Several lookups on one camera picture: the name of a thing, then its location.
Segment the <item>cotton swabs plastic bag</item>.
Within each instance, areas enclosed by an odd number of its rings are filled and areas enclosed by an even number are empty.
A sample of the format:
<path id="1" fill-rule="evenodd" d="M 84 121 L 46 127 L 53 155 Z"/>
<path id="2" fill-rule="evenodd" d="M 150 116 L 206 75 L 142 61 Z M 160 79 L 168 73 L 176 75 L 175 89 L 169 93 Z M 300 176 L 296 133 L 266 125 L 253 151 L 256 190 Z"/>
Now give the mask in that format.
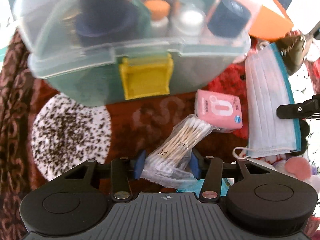
<path id="1" fill-rule="evenodd" d="M 169 137 L 145 159 L 141 174 L 143 179 L 177 190 L 197 183 L 194 175 L 187 170 L 194 146 L 216 126 L 192 114 L 174 126 Z"/>

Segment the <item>pink tissue pack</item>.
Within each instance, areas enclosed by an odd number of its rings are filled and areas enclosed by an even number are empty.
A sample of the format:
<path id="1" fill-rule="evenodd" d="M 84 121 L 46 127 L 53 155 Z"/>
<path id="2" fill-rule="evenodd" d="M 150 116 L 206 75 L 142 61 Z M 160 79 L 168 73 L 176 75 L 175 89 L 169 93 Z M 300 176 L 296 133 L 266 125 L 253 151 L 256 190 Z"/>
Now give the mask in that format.
<path id="1" fill-rule="evenodd" d="M 234 95 L 198 89 L 195 115 L 221 133 L 231 133 L 243 126 L 240 99 Z"/>

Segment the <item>white pink plush toy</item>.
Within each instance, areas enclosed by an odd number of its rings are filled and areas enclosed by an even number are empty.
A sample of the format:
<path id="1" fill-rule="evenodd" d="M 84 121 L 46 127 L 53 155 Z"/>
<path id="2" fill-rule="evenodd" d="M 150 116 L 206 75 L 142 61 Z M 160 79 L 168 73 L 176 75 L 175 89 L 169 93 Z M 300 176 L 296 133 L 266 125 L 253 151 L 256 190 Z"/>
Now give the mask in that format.
<path id="1" fill-rule="evenodd" d="M 286 154 L 260 158 L 276 171 L 310 184 L 319 193 L 319 175 L 304 157 L 292 157 Z"/>

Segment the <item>grey red handbag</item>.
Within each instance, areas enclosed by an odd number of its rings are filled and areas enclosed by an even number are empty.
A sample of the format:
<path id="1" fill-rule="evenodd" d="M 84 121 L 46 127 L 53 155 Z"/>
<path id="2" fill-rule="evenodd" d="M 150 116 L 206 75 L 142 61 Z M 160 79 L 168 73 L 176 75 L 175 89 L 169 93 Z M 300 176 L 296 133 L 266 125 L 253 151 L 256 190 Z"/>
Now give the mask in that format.
<path id="1" fill-rule="evenodd" d="M 276 41 L 276 46 L 289 76 L 295 74 L 301 68 L 318 30 L 319 22 L 307 34 L 291 32 Z"/>

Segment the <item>yellow box latch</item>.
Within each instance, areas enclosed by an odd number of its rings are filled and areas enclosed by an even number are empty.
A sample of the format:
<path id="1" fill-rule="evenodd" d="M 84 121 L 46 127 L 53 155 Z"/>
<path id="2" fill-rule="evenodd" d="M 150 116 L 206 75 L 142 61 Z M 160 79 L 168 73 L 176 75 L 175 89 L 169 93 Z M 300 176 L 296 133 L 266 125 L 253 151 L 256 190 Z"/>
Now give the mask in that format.
<path id="1" fill-rule="evenodd" d="M 172 56 L 124 57 L 119 74 L 126 100 L 168 95 L 174 70 Z"/>

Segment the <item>orange cardboard box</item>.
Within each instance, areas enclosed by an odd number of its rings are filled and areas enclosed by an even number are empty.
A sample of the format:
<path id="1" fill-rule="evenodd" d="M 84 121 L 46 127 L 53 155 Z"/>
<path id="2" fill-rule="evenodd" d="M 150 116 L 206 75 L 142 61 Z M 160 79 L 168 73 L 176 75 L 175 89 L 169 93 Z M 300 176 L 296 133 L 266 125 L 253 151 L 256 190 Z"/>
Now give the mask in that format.
<path id="1" fill-rule="evenodd" d="M 271 42 L 284 37 L 294 26 L 286 10 L 278 0 L 260 1 L 261 8 L 249 35 Z"/>

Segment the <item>dark blue bottle cap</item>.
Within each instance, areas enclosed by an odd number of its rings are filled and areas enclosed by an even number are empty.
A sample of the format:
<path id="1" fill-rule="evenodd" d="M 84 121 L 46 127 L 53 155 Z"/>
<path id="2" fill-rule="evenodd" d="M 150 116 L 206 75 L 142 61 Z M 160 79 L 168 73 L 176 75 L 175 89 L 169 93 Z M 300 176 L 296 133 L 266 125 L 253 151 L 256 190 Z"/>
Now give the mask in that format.
<path id="1" fill-rule="evenodd" d="M 221 0 L 207 23 L 209 31 L 219 37 L 236 38 L 248 24 L 250 10 L 236 0 Z"/>

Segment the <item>clear plastic storage box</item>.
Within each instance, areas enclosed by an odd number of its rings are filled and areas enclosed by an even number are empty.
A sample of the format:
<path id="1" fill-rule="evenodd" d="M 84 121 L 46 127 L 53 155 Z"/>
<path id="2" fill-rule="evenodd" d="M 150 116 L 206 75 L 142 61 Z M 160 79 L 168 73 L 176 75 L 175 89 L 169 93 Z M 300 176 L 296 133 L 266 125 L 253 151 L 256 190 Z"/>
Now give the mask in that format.
<path id="1" fill-rule="evenodd" d="M 16 0 L 33 76 L 85 106 L 175 95 L 249 51 L 245 30 L 213 35 L 196 0 Z"/>

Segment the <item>silver capped jar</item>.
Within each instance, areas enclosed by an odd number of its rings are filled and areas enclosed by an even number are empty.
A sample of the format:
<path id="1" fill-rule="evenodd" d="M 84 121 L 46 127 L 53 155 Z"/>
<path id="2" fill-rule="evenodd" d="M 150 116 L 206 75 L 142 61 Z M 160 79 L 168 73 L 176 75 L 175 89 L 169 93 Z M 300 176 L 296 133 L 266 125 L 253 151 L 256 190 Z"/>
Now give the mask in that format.
<path id="1" fill-rule="evenodd" d="M 202 0 L 176 0 L 170 19 L 170 36 L 201 35 L 206 15 Z"/>

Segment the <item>large dark blue jar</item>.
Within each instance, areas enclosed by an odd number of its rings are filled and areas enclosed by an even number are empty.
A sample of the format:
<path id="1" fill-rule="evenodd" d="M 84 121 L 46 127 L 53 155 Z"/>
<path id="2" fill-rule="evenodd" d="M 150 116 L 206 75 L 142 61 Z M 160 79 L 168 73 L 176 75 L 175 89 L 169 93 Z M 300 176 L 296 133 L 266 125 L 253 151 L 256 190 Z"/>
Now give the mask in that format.
<path id="1" fill-rule="evenodd" d="M 79 0 L 75 29 L 84 47 L 134 39 L 138 9 L 129 0 Z"/>

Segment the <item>orange capped bottle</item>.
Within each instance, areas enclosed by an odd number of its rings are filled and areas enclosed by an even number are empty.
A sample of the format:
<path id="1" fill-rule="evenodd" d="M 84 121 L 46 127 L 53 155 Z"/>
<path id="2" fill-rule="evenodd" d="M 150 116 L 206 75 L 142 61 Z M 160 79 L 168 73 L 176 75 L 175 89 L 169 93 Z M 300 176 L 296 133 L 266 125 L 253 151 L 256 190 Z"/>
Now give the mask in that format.
<path id="1" fill-rule="evenodd" d="M 144 5 L 151 16 L 151 33 L 153 37 L 163 37 L 167 33 L 169 24 L 170 4 L 164 0 L 146 0 Z"/>

